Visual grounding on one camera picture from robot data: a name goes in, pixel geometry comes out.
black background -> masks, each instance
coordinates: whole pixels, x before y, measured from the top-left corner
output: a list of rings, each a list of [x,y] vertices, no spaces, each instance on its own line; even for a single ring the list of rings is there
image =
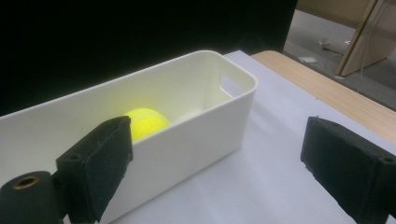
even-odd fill
[[[296,0],[3,1],[0,116],[199,49],[283,49]]]

screw hole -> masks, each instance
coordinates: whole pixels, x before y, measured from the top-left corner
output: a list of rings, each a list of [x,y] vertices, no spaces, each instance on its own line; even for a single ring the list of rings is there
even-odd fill
[[[40,180],[40,177],[36,175],[32,176],[27,176],[21,180],[19,180],[17,183],[14,184],[14,189],[27,189],[32,187],[34,184],[36,184]]]
[[[387,162],[393,162],[393,159],[391,159],[391,158],[385,158],[385,161],[387,161]]]
[[[81,159],[81,155],[78,153],[75,153],[75,154],[71,155],[69,159],[72,161],[79,161]]]

tennis ball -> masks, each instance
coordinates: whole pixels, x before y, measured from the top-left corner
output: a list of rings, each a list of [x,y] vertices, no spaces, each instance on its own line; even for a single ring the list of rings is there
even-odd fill
[[[159,112],[149,108],[137,108],[125,114],[131,118],[132,141],[155,133],[169,125],[169,120]]]

wooden surface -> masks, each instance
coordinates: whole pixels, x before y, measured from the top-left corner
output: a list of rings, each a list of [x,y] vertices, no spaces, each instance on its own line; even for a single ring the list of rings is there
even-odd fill
[[[252,55],[319,100],[396,144],[396,112],[274,51]]]
[[[386,0],[378,0],[370,7],[373,9],[364,13],[363,17],[366,19],[362,18],[356,28],[337,68],[337,75],[347,76],[359,71],[362,66],[384,60],[396,47],[396,6]]]
[[[329,21],[356,28],[366,8],[376,0],[299,0],[297,9]]]

white table surface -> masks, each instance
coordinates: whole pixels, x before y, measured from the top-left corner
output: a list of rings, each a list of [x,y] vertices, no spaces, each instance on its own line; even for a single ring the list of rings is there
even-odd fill
[[[113,223],[355,223],[300,161],[307,118],[338,122],[393,154],[396,146],[244,52],[225,56],[259,80],[243,146]]]

